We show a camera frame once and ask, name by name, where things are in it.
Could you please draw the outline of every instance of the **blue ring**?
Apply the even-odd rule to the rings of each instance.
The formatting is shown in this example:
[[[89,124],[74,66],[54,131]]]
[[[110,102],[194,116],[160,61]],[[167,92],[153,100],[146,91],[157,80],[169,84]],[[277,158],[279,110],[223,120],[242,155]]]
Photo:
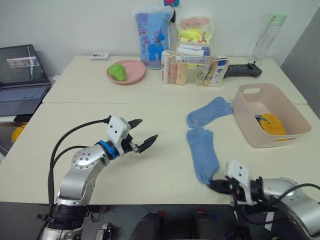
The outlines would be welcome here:
[[[111,154],[113,159],[117,158],[115,150],[108,143],[102,140],[100,140],[99,143],[106,148],[106,150],[108,151],[108,153]]]

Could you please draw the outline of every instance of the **water bottle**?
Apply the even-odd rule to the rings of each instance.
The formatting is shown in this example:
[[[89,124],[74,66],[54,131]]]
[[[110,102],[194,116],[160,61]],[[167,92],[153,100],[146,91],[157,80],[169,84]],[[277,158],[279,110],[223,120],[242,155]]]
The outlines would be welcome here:
[[[258,63],[259,61],[265,58],[268,49],[270,48],[272,42],[275,40],[276,36],[278,35],[286,18],[286,14],[272,13],[265,31],[261,34],[255,45],[250,62]]]

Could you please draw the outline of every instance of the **plastic bag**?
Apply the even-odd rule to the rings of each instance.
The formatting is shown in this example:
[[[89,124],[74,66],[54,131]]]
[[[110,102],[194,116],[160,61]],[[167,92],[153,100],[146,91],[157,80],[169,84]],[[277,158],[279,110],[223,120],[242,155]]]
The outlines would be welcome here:
[[[177,13],[176,30],[179,41],[210,43],[215,30],[212,13],[203,8],[182,8]]]
[[[173,13],[170,6],[155,5],[135,15],[141,60],[149,69],[160,69],[162,52],[170,48],[169,22]]]

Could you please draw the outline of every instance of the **pink plate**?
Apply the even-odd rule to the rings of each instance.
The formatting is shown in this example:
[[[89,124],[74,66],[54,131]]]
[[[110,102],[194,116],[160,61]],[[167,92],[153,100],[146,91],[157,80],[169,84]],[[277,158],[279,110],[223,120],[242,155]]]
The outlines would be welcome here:
[[[120,85],[128,85],[138,82],[142,79],[146,73],[146,67],[142,62],[135,60],[123,60],[115,62],[114,64],[121,64],[125,68],[126,72],[126,81],[117,81],[109,73],[109,67],[106,71],[107,76],[111,79],[112,82]]]

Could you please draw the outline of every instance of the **laptop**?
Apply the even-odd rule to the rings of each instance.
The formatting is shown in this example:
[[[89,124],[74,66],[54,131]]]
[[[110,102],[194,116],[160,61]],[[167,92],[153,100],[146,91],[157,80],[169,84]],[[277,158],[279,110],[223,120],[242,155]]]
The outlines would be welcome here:
[[[31,44],[0,48],[0,117],[33,114],[50,88]]]

